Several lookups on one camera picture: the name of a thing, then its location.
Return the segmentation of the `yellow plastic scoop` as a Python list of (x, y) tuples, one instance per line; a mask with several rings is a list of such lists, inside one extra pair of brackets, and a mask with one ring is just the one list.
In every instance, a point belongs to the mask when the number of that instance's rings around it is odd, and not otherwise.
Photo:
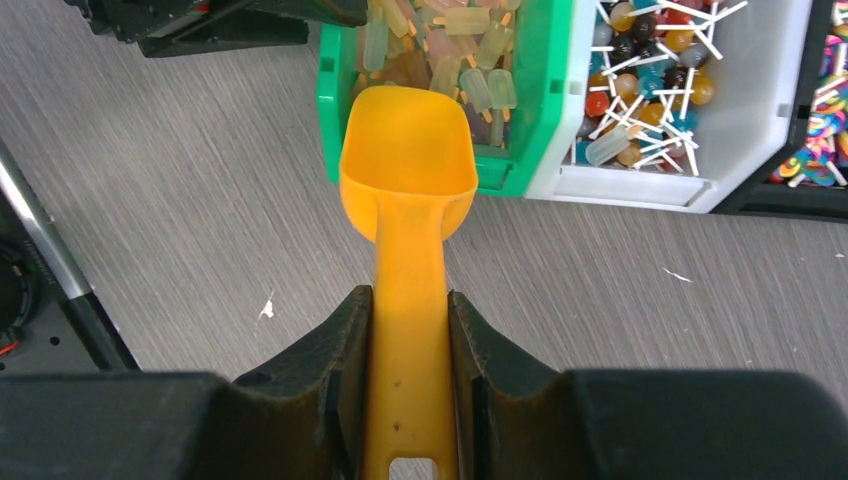
[(355, 99), (339, 164), (352, 225), (375, 247), (361, 475), (396, 459), (459, 475), (444, 242), (478, 188), (466, 115), (454, 99), (401, 86)]

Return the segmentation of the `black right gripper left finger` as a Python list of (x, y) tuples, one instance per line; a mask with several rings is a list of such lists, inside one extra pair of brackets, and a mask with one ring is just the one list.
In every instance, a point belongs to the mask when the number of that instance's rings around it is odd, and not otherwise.
[(228, 381), (199, 371), (9, 376), (5, 479), (356, 479), (373, 291)]

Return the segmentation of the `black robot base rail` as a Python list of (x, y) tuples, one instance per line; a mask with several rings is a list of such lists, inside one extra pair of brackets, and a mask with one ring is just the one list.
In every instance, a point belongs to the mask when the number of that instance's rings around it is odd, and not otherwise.
[(59, 233), (1, 148), (1, 373), (140, 366)]

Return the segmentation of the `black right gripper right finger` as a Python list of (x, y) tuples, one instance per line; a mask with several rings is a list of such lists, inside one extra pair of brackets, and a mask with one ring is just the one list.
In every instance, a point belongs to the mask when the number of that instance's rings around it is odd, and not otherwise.
[(847, 416), (789, 371), (559, 372), (448, 296), (465, 479), (843, 479)]

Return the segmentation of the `green candy bin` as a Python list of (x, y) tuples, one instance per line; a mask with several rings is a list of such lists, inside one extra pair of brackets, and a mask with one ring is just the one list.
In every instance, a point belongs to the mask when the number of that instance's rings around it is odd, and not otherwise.
[[(522, 197), (555, 128), (565, 114), (571, 60), (572, 1), (526, 1), (518, 10), (513, 78), (518, 94), (506, 148), (475, 150), (479, 192)], [(357, 32), (321, 26), (316, 101), (326, 176), (338, 181), (338, 163), (351, 108)]]

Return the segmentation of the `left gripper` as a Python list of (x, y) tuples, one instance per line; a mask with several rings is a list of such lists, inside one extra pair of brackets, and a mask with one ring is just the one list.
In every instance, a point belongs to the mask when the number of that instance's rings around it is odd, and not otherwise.
[(137, 43), (147, 58), (169, 58), (260, 47), (302, 45), (305, 21), (362, 26), (368, 2), (251, 1), (229, 13), (231, 1), (73, 1), (93, 34)]

